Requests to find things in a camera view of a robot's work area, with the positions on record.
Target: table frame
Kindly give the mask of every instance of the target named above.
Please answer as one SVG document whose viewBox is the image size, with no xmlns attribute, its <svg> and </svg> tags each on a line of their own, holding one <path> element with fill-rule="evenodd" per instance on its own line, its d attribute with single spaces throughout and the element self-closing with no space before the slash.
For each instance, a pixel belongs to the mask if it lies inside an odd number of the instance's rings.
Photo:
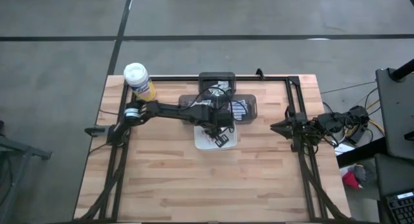
<svg viewBox="0 0 414 224">
<path fill-rule="evenodd" d="M 289 106 L 293 108 L 293 110 L 297 113 L 297 111 L 295 110 L 293 91 L 291 88 L 291 86 L 294 85 L 294 87 L 296 88 L 297 96 L 298 96 L 298 104 L 299 104 L 299 109 L 300 109 L 299 112 L 304 113 L 306 116 L 305 103 L 303 100 L 299 76 L 265 76 L 263 72 L 261 71 L 261 69 L 258 69 L 256 72 L 256 75 L 236 76 L 235 78 L 236 78 L 236 81 L 284 82 L 286 90 L 287 90 L 287 98 L 289 101 Z M 199 77 L 198 76 L 152 76 L 151 79 L 154 82 L 197 82 Z M 129 90 L 129 86 L 125 82 L 123 90 L 122 90 L 122 97 L 120 101 L 117 121 L 121 120 L 123 117 L 125 104 L 127 102 L 128 90 Z M 134 100 L 135 100 L 135 95 L 132 95 L 131 101 L 134 101 Z M 94 205 L 89 209 L 88 212 L 93 210 L 91 215 L 89 215 L 87 218 L 74 219 L 70 222 L 65 222 L 65 223 L 116 223 L 117 222 L 119 204 L 120 204 L 120 199 L 121 199 L 122 184 L 124 180 L 124 170 L 126 167 L 126 159 L 127 159 L 128 146 L 129 146 L 129 137 L 130 137 L 130 134 L 128 132 L 125 138 L 125 144 L 119 147 L 112 147 L 111 149 L 111 154 L 110 154 L 109 163 L 108 163 L 108 171 L 107 171 L 107 175 L 105 178 L 105 187 L 103 189 L 103 192 L 100 194 L 100 196 L 94 203 Z M 122 152 L 121 152 L 118 167 L 116 167 L 115 169 L 116 155 L 118 154 L 118 148 L 121 148 Z M 311 195 L 311 187 L 309 186 L 310 181 L 308 180 L 307 177 L 304 176 L 304 171 L 309 169 L 305 161 L 305 154 L 303 151 L 298 151 L 297 153 L 298 153 L 299 162 L 300 162 L 303 188 L 304 188 L 305 199 L 306 199 L 306 204 L 307 204 L 307 213 L 309 216 L 310 223 L 341 223 L 343 222 L 343 220 L 340 220 L 340 219 L 329 219 L 328 218 L 327 209 L 326 209 L 327 207 L 325 203 L 323 202 L 323 199 L 320 196 L 318 196 L 318 206 L 320 208 L 321 217 L 320 218 L 316 217 L 312 195 Z M 309 162 L 310 162 L 310 170 L 312 174 L 314 175 L 314 178 L 317 181 L 318 186 L 321 188 L 321 179 L 320 179 L 318 165 L 316 163 L 316 157 L 315 157 L 315 152 L 313 148 L 309 149 Z M 115 194 L 114 194 L 114 199 L 113 199 L 113 209 L 111 211 L 110 217 L 107 218 L 107 206 L 109 202 L 108 197 L 109 197 L 110 191 L 113 189 L 114 186 L 115 186 Z M 94 219 L 98 211 L 99 211 L 98 219 Z M 366 223 L 366 222 L 353 221 L 353 223 Z"/>
</svg>

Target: wooden tabletop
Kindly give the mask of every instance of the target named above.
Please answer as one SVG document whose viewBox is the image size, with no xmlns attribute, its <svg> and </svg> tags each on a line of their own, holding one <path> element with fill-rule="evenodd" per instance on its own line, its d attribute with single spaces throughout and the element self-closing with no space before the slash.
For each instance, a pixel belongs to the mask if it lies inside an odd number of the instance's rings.
<svg viewBox="0 0 414 224">
<path fill-rule="evenodd" d="M 316 76 L 298 76 L 308 118 L 323 113 Z M 118 112 L 123 83 L 123 76 L 108 77 L 101 110 Z M 197 82 L 154 85 L 156 99 L 167 104 L 177 104 L 180 95 L 198 93 Z M 180 120 L 153 118 L 132 129 L 118 221 L 308 220 L 298 154 L 290 151 L 290 140 L 269 128 L 284 119 L 289 104 L 285 84 L 237 82 L 237 94 L 256 96 L 258 117 L 251 124 L 237 125 L 238 143 L 230 150 L 197 150 L 193 126 Z M 116 115 L 98 115 L 99 125 L 115 122 Z M 104 137 L 95 138 L 91 149 L 104 142 Z M 75 218 L 102 191 L 110 151 L 106 146 L 89 156 Z M 320 144 L 316 158 L 322 187 L 350 216 L 333 148 Z M 314 191 L 312 197 L 319 213 Z"/>
</svg>

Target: red object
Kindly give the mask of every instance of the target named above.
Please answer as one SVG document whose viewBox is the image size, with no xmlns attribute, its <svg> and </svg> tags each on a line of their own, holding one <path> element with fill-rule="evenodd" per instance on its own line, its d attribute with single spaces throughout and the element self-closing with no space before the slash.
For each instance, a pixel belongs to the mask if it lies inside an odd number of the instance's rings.
<svg viewBox="0 0 414 224">
<path fill-rule="evenodd" d="M 343 177 L 342 181 L 344 184 L 350 186 L 351 188 L 360 189 L 358 182 L 356 182 L 354 172 L 347 172 Z"/>
</svg>

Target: keyboard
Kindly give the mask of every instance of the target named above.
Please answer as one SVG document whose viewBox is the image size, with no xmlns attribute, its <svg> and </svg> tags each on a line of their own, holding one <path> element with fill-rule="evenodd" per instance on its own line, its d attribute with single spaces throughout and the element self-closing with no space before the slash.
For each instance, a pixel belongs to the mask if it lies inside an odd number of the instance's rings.
<svg viewBox="0 0 414 224">
<path fill-rule="evenodd" d="M 394 223 L 414 223 L 414 191 L 386 196 L 386 202 Z"/>
</svg>

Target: concrete floor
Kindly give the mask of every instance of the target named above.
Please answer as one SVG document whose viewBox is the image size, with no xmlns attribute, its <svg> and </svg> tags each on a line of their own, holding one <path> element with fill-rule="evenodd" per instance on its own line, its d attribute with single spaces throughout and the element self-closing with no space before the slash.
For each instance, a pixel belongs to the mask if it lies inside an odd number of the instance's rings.
<svg viewBox="0 0 414 224">
<path fill-rule="evenodd" d="M 115 36 L 125 0 L 0 0 L 0 36 Z M 125 35 L 412 34 L 409 0 L 133 0 Z M 11 139 L 52 150 L 34 159 L 13 223 L 70 220 L 114 42 L 0 42 L 0 119 Z M 123 42 L 151 74 L 317 74 L 321 91 L 370 82 L 412 59 L 414 39 Z M 375 84 L 322 95 L 346 111 Z M 380 112 L 373 119 L 381 121 Z M 375 129 L 375 138 L 380 135 Z M 348 192 L 356 219 L 375 203 Z"/>
</svg>

